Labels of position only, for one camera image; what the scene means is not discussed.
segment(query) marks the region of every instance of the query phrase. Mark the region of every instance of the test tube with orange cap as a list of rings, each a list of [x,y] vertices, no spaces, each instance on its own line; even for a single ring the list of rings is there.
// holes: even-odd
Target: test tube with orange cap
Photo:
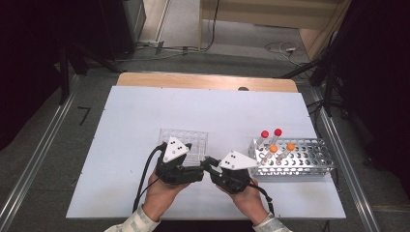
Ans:
[[[288,143],[286,149],[277,157],[277,165],[281,165],[281,160],[285,159],[293,150],[295,150],[295,144]]]
[[[266,156],[261,161],[262,165],[265,165],[269,161],[269,159],[274,156],[274,154],[277,151],[278,151],[277,145],[270,146],[269,150],[268,150],[268,153],[266,154]]]
[[[255,149],[259,150],[259,149],[260,149],[260,146],[263,144],[263,141],[265,141],[265,139],[266,139],[267,137],[269,137],[269,133],[268,133],[266,130],[262,131],[262,132],[260,133],[259,138],[256,140]]]
[[[271,139],[271,142],[269,143],[268,148],[270,148],[272,145],[277,144],[277,141],[279,139],[279,137],[281,136],[281,129],[276,129],[274,131],[274,136]]]

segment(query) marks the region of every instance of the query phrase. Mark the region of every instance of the hand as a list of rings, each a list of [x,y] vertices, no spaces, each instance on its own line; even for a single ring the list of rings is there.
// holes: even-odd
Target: hand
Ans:
[[[177,194],[190,184],[179,186],[171,186],[164,183],[162,180],[157,180],[158,176],[155,171],[148,179],[148,185],[153,183],[147,190],[145,202],[142,207],[145,215],[153,221],[160,221],[160,217],[171,206]]]
[[[253,182],[258,185],[257,180],[253,179]],[[217,187],[232,198],[236,207],[238,207],[242,214],[248,217],[254,225],[260,224],[268,216],[268,213],[263,207],[262,200],[260,199],[258,189],[246,187],[242,192],[229,194],[223,188],[219,186]]]

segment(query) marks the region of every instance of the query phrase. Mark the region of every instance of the test tube cap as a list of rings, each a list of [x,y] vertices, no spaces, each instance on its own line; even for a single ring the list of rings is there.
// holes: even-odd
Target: test tube cap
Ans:
[[[281,136],[281,129],[276,129],[275,130],[275,135],[276,136]]]
[[[289,150],[289,151],[295,150],[295,144],[288,143],[287,146],[286,146],[286,149]]]
[[[277,145],[272,145],[272,146],[269,148],[269,151],[270,151],[271,153],[277,152],[277,151],[278,151]]]
[[[263,138],[267,138],[267,137],[269,137],[269,133],[268,133],[267,130],[264,130],[260,133],[260,136],[263,137]]]

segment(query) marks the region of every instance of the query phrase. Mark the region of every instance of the test tube rack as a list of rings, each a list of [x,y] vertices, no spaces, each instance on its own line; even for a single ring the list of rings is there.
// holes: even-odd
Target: test tube rack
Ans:
[[[261,163],[268,153],[269,140],[266,139],[262,148],[255,148],[254,138],[249,145],[249,156]],[[272,157],[266,164],[250,169],[254,177],[275,177],[295,175],[325,175],[335,168],[329,149],[323,139],[320,138],[280,138],[277,155],[280,155],[288,143],[295,144],[295,150],[276,164],[276,158]]]
[[[158,143],[168,142],[169,137],[178,138],[182,143],[192,146],[184,160],[184,166],[199,165],[205,159],[208,146],[208,132],[194,130],[161,129]]]

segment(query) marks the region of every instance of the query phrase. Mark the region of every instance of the person's left hand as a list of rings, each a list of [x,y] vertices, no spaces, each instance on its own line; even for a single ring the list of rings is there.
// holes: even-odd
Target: person's left hand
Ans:
[[[148,185],[158,179],[155,169],[148,179]],[[171,206],[177,194],[190,184],[171,186],[162,180],[157,180],[148,189],[142,210],[153,221],[160,221],[160,217]]]

